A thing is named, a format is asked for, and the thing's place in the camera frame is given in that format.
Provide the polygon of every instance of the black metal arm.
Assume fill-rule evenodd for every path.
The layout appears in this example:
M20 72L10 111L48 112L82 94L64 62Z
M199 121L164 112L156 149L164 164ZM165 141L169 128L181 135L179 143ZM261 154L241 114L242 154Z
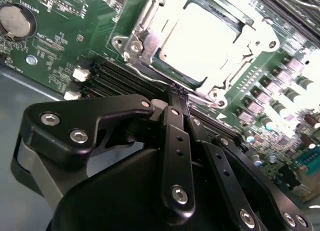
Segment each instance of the black metal arm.
M313 230L231 139L210 140L182 91L169 97L165 108L136 94L25 110L11 169L55 209L53 231ZM97 148L134 141L144 149L87 177Z

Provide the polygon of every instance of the chip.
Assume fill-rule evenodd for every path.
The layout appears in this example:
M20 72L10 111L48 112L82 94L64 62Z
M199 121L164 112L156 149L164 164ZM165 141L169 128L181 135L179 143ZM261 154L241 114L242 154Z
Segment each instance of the chip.
M292 149L289 149L288 151L285 152L285 155L288 157L292 157L295 154L296 154L295 151Z
M236 110L236 114L238 118L245 123L251 123L255 119L255 117L253 117L250 113L243 110L242 108L238 108Z
M253 101L251 98L247 98L243 101L244 106L255 114L259 114L265 110L264 107Z
M298 60L296 60L295 58L291 59L287 65L286 65L289 69L296 71L298 73L302 73L302 71L305 68L305 65L302 64L301 62L299 62Z
M270 92L274 93L274 94L279 94L283 92L283 89L274 81L272 81L270 78L268 77L264 77L260 83L262 84L262 86L264 86L267 90L269 90Z
M278 142L279 145L283 145L283 146L287 145L288 143L289 143L289 140L286 138L283 138Z
M251 90L251 93L258 101L263 104L270 104L273 101L272 97L270 97L258 87L255 87L253 90Z
M280 81L284 83L291 83L293 78L289 73L281 69L275 69L272 73L275 77L277 77Z

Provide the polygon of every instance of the hex bolt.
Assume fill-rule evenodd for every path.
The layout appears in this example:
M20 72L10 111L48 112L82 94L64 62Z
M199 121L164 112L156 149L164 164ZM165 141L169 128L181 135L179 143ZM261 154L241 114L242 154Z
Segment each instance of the hex bolt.
M60 123L60 118L53 113L45 113L41 115L40 119L44 125L48 126L56 126Z
M88 135L84 131L76 129L70 133L70 139L77 144L84 144L88 140Z

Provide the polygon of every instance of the capacitor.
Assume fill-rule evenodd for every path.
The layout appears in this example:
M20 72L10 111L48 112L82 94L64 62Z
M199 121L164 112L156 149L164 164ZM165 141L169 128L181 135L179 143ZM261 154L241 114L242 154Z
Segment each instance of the capacitor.
M273 109L279 114L279 116L283 119L287 118L290 115L290 111L283 106L282 104L278 103L273 107Z
M252 144L253 142L255 142L255 137L250 130L245 131L243 133L243 136L245 137L245 141L247 141L248 143Z
M277 162L277 157L272 155L269 157L269 163L270 164L275 164Z
M318 85L308 78L304 78L298 84L308 92L316 92L319 90Z
M304 116L304 120L314 129L320 128L320 122L317 119L315 119L312 115L307 114L306 116Z
M308 135L302 134L300 139L308 147L308 149L312 150L316 147L315 142Z
M276 123L273 122L270 118L264 117L261 119L261 123L265 127L266 130L272 131L276 128Z
M294 104L301 104L303 102L303 96L297 93L296 91L291 91L287 95Z
M7 3L0 7L0 32L13 41L32 37L37 31L33 13L19 3Z
M260 159L260 156L258 154L251 156L251 161L253 162L254 166L260 168L262 167L262 161Z

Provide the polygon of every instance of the hole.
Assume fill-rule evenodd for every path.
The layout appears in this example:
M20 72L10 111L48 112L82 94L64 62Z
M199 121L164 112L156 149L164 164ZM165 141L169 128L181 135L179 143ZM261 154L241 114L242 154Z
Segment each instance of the hole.
M56 119L52 116L47 116L45 120L47 120L49 123L53 123L54 121L56 121Z
M250 217L249 217L249 215L247 214L247 215L244 215L244 218L245 218L245 220L248 222L248 223L250 223L251 222L251 219L250 219Z
M271 43L269 43L269 48L273 49L276 45L277 45L277 42L276 41L272 41Z
M219 106L219 107L225 106L225 101L220 101L220 102L218 102L218 106Z
M183 157L183 156L184 156L184 153L181 152L179 149L177 149L175 152L176 152L176 154L179 155L180 157Z
M116 45L118 45L119 47L122 46L122 41L121 41L120 39L117 39L117 40L115 41L115 43L116 43Z
M223 170L223 173L225 176L229 177L230 176L230 173L227 171L227 170Z

